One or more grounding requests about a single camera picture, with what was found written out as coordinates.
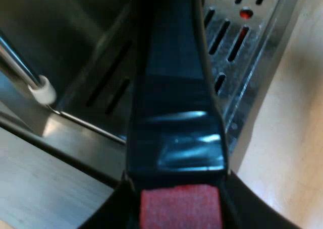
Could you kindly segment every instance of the red fabric tab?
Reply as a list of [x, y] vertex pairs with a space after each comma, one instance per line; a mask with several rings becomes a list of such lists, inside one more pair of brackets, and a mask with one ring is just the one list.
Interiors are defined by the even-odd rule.
[[141, 193], [141, 229], [222, 229], [219, 191], [209, 185]]

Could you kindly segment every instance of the drip tray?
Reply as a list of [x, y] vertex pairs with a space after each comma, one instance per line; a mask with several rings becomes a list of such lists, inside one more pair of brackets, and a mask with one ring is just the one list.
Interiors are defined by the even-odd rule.
[[[205, 0], [209, 59], [230, 151], [254, 104], [263, 100], [269, 87], [297, 18], [292, 19], [296, 3]], [[57, 109], [122, 143], [136, 72], [136, 33], [135, 18], [126, 6]]]

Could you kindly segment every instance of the red light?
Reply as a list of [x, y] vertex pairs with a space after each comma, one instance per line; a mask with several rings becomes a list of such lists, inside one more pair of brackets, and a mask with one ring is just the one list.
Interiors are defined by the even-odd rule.
[[245, 20], [249, 20], [253, 16], [253, 11], [248, 9], [241, 10], [240, 16]]

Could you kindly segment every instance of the metal rod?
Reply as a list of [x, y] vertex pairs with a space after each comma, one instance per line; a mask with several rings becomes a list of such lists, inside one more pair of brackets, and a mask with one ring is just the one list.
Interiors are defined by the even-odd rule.
[[42, 86], [39, 76], [22, 60], [12, 45], [0, 32], [0, 56], [7, 62], [12, 70], [31, 88]]

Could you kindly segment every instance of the white plastic cap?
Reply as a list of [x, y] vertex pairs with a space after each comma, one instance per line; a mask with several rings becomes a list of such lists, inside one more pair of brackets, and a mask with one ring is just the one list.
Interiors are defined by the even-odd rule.
[[39, 75], [39, 78], [42, 83], [42, 87], [39, 89], [33, 89], [28, 86], [28, 89], [37, 100], [38, 103], [43, 105], [49, 105], [55, 102], [56, 100], [56, 92], [52, 85], [50, 84], [48, 78], [43, 75]]

